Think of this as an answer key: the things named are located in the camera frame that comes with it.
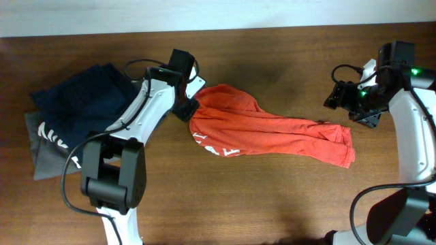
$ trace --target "white print on shirt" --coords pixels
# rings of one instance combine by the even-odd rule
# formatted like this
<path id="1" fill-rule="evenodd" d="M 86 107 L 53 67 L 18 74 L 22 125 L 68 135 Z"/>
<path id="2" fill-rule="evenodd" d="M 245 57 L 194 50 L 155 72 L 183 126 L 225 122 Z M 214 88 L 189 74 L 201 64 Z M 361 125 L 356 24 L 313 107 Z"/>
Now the white print on shirt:
<path id="1" fill-rule="evenodd" d="M 194 137 L 200 137 L 203 140 L 206 139 L 208 136 L 207 135 L 201 135 L 199 133 L 194 133 L 192 136 Z M 201 144 L 202 142 L 200 140 L 196 140 L 197 143 Z M 205 146 L 204 147 L 206 150 L 210 151 L 211 153 L 219 156 L 219 152 L 217 152 L 212 146 Z M 240 150 L 233 150 L 233 149 L 229 149 L 229 151 L 227 151 L 227 149 L 223 148 L 224 151 L 224 156 L 228 156 L 230 154 L 234 154 L 234 153 L 239 153 Z"/>
<path id="2" fill-rule="evenodd" d="M 45 126 L 46 126 L 46 122 L 42 122 L 41 125 L 38 127 L 38 136 L 44 137 L 44 139 L 50 140 L 51 142 L 55 142 L 55 140 L 57 139 L 57 135 L 53 135 L 55 132 L 52 129 L 48 132 L 48 135 L 46 135 L 46 132 L 44 130 Z M 65 148 L 65 149 L 68 148 L 68 146 L 66 144 L 64 144 L 61 139 L 58 140 L 57 145 L 59 147 Z M 78 169 L 82 168 L 79 165 L 79 158 L 72 157 L 71 160 L 76 164 L 76 167 Z"/>
<path id="3" fill-rule="evenodd" d="M 210 151 L 211 153 L 219 156 L 219 153 L 215 151 L 215 149 L 212 146 L 205 146 L 205 149 Z"/>
<path id="4" fill-rule="evenodd" d="M 228 155 L 230 155 L 230 154 L 238 153 L 238 152 L 239 152 L 239 150 L 230 150 L 230 151 L 228 152 L 225 148 L 224 148 L 223 150 L 224 150 L 224 156 L 228 156 Z"/>
<path id="5" fill-rule="evenodd" d="M 198 133 L 194 133 L 192 136 L 194 136 L 194 137 L 200 137 L 200 138 L 202 138 L 203 140 L 207 138 L 207 135 L 200 135 L 200 134 L 198 134 Z"/>

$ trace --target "folded clothing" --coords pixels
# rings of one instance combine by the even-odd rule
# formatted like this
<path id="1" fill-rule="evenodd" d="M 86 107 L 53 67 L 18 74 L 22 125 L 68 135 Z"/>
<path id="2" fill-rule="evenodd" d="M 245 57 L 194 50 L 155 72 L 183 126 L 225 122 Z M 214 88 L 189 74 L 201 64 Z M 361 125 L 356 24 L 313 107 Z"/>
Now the folded clothing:
<path id="1" fill-rule="evenodd" d="M 92 132 L 102 132 L 129 107 L 138 90 L 111 64 L 94 65 L 50 88 L 31 94 L 45 124 L 71 150 Z M 82 149 L 77 152 L 82 162 Z"/>
<path id="2" fill-rule="evenodd" d="M 205 88 L 189 123 L 199 145 L 222 157 L 288 153 L 348 168 L 355 159 L 350 129 L 266 113 L 249 94 L 229 85 Z"/>
<path id="3" fill-rule="evenodd" d="M 68 149 L 63 146 L 58 146 L 58 143 L 38 135 L 38 133 L 42 134 L 40 131 L 42 122 L 40 112 L 26 113 L 25 120 L 27 131 L 29 132 L 33 165 L 35 166 L 33 179 L 43 180 L 61 175 L 65 160 L 69 154 Z M 77 165 L 70 164 L 67 169 L 67 174 L 78 171 L 80 170 Z"/>

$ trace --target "clothing pile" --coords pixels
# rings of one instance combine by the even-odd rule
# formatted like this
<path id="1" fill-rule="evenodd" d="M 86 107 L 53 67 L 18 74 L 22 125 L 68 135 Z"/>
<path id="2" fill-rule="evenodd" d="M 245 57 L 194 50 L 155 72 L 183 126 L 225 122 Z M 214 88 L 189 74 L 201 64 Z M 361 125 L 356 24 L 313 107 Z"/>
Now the clothing pile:
<path id="1" fill-rule="evenodd" d="M 48 89 L 31 94 L 38 112 L 25 114 L 35 180 L 59 176 L 69 150 L 89 132 L 102 132 L 129 107 L 138 90 L 111 64 L 95 65 Z M 68 173 L 80 169 L 82 150 Z"/>

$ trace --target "green led light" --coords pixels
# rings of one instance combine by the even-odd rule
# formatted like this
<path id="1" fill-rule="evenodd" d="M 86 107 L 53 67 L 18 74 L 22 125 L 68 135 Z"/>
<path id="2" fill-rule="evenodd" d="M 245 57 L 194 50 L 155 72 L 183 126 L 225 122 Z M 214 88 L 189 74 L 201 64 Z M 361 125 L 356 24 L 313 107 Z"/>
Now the green led light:
<path id="1" fill-rule="evenodd" d="M 411 70 L 411 73 L 416 76 L 416 75 L 418 75 L 418 73 L 420 73 L 420 70 L 413 68 Z"/>

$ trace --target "white wall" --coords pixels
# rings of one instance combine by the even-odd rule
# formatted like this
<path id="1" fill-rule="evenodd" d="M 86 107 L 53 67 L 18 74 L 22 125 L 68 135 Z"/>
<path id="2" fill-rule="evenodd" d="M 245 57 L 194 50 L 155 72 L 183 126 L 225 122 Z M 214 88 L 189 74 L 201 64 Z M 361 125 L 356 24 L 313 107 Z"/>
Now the white wall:
<path id="1" fill-rule="evenodd" d="M 436 20 L 436 0 L 0 0 L 0 36 Z"/>

